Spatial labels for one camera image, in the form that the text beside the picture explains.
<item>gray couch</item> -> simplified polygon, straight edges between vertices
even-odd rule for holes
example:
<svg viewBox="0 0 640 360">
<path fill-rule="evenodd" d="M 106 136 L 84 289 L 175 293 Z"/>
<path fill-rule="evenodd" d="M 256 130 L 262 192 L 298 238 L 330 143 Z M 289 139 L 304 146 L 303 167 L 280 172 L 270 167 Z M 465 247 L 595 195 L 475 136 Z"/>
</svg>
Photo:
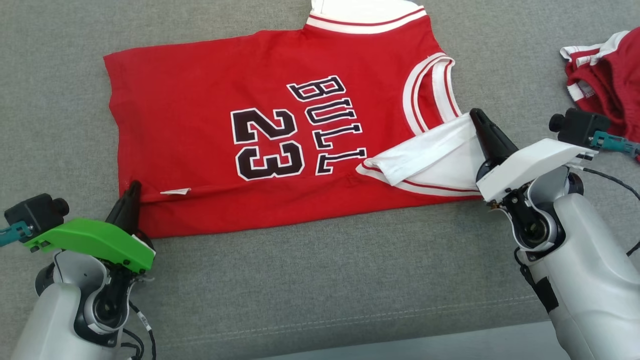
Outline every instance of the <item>gray couch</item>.
<svg viewBox="0 0 640 360">
<path fill-rule="evenodd" d="M 558 50 L 640 25 L 637 0 L 419 3 L 457 61 L 460 107 L 481 107 L 521 146 L 551 136 L 549 117 L 572 105 Z M 103 55 L 296 29 L 309 10 L 309 0 L 0 0 L 0 209 L 48 192 L 68 200 L 70 217 L 106 217 L 118 196 L 118 140 Z M 630 158 L 604 154 L 591 167 L 640 188 Z M 630 247 L 635 198 L 582 177 L 587 198 Z M 508 223 L 478 201 L 156 247 L 156 281 L 132 299 L 161 359 L 245 359 L 546 319 L 514 264 Z M 16 244 L 0 249 L 1 359 L 48 262 Z M 146 338 L 137 319 L 130 328 Z"/>
</svg>

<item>white armhole trim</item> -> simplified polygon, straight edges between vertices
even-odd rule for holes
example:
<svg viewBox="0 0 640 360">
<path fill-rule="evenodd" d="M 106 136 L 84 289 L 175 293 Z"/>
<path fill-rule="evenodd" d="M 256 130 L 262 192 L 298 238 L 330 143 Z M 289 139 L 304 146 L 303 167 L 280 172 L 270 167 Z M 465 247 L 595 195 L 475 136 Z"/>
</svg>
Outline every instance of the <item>white armhole trim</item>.
<svg viewBox="0 0 640 360">
<path fill-rule="evenodd" d="M 426 16 L 406 0 L 313 0 L 307 24 L 349 34 L 377 34 Z"/>
<path fill-rule="evenodd" d="M 416 65 L 409 74 L 404 84 L 403 109 L 407 124 L 414 134 L 419 135 L 429 131 L 418 104 L 420 84 L 429 72 L 431 72 L 433 98 L 436 101 L 440 120 L 449 122 L 461 116 L 451 86 L 451 68 L 455 63 L 444 53 L 435 53 Z"/>
</svg>

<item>folded white fabric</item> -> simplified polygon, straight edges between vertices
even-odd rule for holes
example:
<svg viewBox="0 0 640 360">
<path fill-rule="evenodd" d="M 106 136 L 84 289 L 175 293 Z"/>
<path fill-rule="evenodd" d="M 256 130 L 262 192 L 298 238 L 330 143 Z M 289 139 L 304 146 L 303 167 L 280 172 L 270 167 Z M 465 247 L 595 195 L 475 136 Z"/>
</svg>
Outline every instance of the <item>folded white fabric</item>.
<svg viewBox="0 0 640 360">
<path fill-rule="evenodd" d="M 468 113 L 417 135 L 373 158 L 393 186 L 402 181 L 452 190 L 476 189 L 476 173 L 484 155 Z"/>
</svg>

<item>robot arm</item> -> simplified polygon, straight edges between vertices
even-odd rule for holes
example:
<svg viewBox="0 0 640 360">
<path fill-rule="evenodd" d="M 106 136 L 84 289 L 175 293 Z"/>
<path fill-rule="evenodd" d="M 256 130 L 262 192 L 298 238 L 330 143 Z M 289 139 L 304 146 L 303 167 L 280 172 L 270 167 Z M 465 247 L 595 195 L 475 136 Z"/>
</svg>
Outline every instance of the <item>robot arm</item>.
<svg viewBox="0 0 640 360">
<path fill-rule="evenodd" d="M 596 154 L 544 139 L 518 150 L 472 110 L 486 162 L 477 185 L 511 222 L 520 271 L 573 360 L 640 359 L 640 274 L 570 168 Z"/>
<path fill-rule="evenodd" d="M 140 183 L 133 182 L 106 222 L 64 223 L 67 203 L 47 194 L 5 212 L 10 228 L 0 232 L 3 245 L 20 241 L 32 252 L 53 253 L 53 263 L 36 277 L 39 299 L 12 360 L 112 360 L 121 346 L 137 347 L 121 341 L 132 306 L 129 294 L 144 281 L 156 255 L 138 231 L 139 199 Z"/>
</svg>

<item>cable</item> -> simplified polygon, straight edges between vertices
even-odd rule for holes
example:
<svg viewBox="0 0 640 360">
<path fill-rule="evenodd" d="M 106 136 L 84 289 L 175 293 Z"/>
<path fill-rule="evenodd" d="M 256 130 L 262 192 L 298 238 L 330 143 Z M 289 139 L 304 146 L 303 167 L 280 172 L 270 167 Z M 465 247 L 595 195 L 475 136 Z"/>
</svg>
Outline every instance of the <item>cable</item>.
<svg viewBox="0 0 640 360">
<path fill-rule="evenodd" d="M 518 265 L 520 266 L 525 266 L 522 261 L 520 261 L 520 258 L 518 257 L 518 251 L 520 251 L 520 247 L 517 247 L 514 251 L 513 251 L 513 257 L 516 258 L 516 262 L 518 263 Z"/>
<path fill-rule="evenodd" d="M 154 332 L 151 329 L 151 326 L 149 326 L 149 321 L 147 321 L 147 318 L 145 317 L 145 315 L 143 315 L 140 309 L 138 309 L 138 307 L 135 306 L 131 301 L 129 301 L 129 307 L 136 312 L 136 314 L 138 315 L 138 318 L 140 318 L 140 321 L 142 321 L 142 324 L 147 329 L 147 332 L 149 333 L 149 338 L 151 339 L 151 359 L 156 360 L 156 338 L 154 337 Z"/>
<path fill-rule="evenodd" d="M 140 359 L 140 347 L 137 346 L 136 344 L 132 344 L 132 343 L 122 343 L 120 344 L 121 347 L 130 347 L 130 348 L 134 348 L 136 349 L 136 355 L 130 357 L 129 359 L 133 359 L 133 360 L 141 360 Z"/>
<path fill-rule="evenodd" d="M 140 339 L 138 337 L 138 335 L 135 335 L 133 332 L 127 330 L 127 329 L 122 329 L 122 332 L 124 332 L 125 334 L 129 335 L 133 340 L 136 340 L 136 342 L 138 343 L 138 345 L 140 345 L 140 356 L 138 357 L 138 359 L 142 359 L 142 355 L 145 354 L 145 344 L 142 342 L 142 339 Z"/>
<path fill-rule="evenodd" d="M 625 189 L 629 190 L 630 192 L 634 193 L 634 195 L 638 198 L 638 200 L 640 200 L 640 193 L 638 193 L 636 191 L 636 189 L 634 189 L 631 186 L 625 184 L 622 180 L 617 179 L 617 178 L 615 178 L 615 177 L 613 177 L 611 175 L 607 175 L 607 174 L 605 174 L 603 172 L 599 172 L 597 170 L 590 169 L 590 168 L 584 168 L 584 167 L 579 167 L 579 168 L 581 168 L 581 170 L 584 171 L 584 172 L 589 172 L 591 174 L 596 174 L 598 176 L 604 177 L 607 180 L 613 181 L 614 183 L 616 183 L 616 184 L 624 187 Z M 636 246 L 632 247 L 631 250 L 629 250 L 627 252 L 627 256 L 631 256 L 637 249 L 640 249 L 640 241 L 636 244 Z"/>
<path fill-rule="evenodd" d="M 593 170 L 593 169 L 590 169 L 590 168 L 583 168 L 582 170 L 585 171 L 585 172 L 590 172 L 592 174 L 596 174 L 598 176 L 602 176 L 607 180 L 613 181 L 614 183 L 616 183 L 616 184 L 624 187 L 625 189 L 629 190 L 630 192 L 634 193 L 634 195 L 638 198 L 638 200 L 640 200 L 640 193 L 638 193 L 636 191 L 636 189 L 633 189 L 631 186 L 625 184 L 622 180 L 619 180 L 619 179 L 617 179 L 617 178 L 615 178 L 615 177 L 613 177 L 611 175 L 607 175 L 607 174 L 605 174 L 603 172 L 599 172 L 597 170 Z"/>
<path fill-rule="evenodd" d="M 631 256 L 637 249 L 640 249 L 640 241 L 631 250 L 627 251 L 627 256 Z"/>
</svg>

